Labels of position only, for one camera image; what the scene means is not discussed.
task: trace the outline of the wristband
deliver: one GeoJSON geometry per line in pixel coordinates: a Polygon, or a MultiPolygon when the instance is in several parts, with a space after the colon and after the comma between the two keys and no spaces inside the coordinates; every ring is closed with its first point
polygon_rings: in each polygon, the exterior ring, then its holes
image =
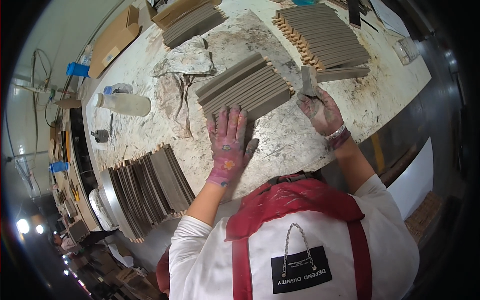
{"type": "Polygon", "coordinates": [[[336,135],[335,137],[327,139],[328,143],[330,144],[330,147],[332,147],[333,150],[338,149],[351,136],[350,131],[348,131],[345,125],[342,125],[342,127],[340,127],[339,130],[341,131],[338,134],[337,134],[338,132],[337,130],[333,134],[328,136],[328,137],[331,137],[332,135],[335,134],[336,135]]]}
{"type": "Polygon", "coordinates": [[[343,130],[345,130],[345,129],[346,129],[345,124],[342,124],[342,126],[340,126],[340,128],[338,128],[338,129],[337,129],[334,133],[332,133],[331,135],[327,135],[327,136],[325,137],[325,139],[326,139],[327,141],[333,140],[333,139],[335,139],[336,137],[338,137],[338,136],[343,132],[343,130]]]}

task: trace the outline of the hand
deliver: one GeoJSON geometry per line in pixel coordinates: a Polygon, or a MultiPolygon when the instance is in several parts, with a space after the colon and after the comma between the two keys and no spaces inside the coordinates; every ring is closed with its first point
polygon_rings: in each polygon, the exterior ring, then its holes
{"type": "Polygon", "coordinates": [[[227,112],[227,106],[222,106],[217,116],[217,124],[213,116],[207,117],[207,130],[212,142],[213,169],[206,181],[222,187],[228,186],[243,172],[258,146],[258,139],[253,139],[243,151],[247,111],[240,111],[240,106],[235,104],[230,108],[228,117],[227,112]]]}
{"type": "Polygon", "coordinates": [[[342,114],[326,91],[317,86],[315,94],[317,97],[310,97],[300,90],[297,94],[297,105],[310,119],[319,134],[331,135],[343,125],[342,114]]]}

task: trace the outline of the light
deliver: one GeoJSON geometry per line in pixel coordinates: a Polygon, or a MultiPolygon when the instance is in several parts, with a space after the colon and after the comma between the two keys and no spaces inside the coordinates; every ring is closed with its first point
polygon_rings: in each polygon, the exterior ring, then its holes
{"type": "Polygon", "coordinates": [[[38,225],[38,226],[36,227],[36,231],[37,231],[38,233],[42,234],[42,233],[43,233],[43,226],[42,226],[42,225],[38,225]]]}
{"type": "Polygon", "coordinates": [[[28,225],[28,222],[25,219],[18,220],[17,227],[18,227],[18,230],[23,234],[28,233],[28,231],[30,230],[30,226],[28,225]]]}

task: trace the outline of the black label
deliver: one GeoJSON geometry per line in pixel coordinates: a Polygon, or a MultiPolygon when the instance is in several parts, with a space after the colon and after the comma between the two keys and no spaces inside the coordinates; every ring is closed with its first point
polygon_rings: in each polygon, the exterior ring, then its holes
{"type": "Polygon", "coordinates": [[[283,256],[273,257],[272,284],[273,293],[281,294],[295,290],[310,288],[332,280],[328,260],[323,246],[310,249],[313,263],[317,267],[312,270],[312,264],[306,251],[287,256],[287,276],[282,277],[283,256]]]}

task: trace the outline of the hair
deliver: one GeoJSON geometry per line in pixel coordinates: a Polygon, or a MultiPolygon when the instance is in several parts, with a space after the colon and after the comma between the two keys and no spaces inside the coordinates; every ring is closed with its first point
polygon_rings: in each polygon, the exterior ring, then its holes
{"type": "Polygon", "coordinates": [[[55,234],[55,233],[52,233],[52,235],[50,236],[50,242],[52,243],[52,245],[54,245],[55,247],[58,247],[58,244],[55,242],[55,236],[58,235],[58,234],[55,234]]]}

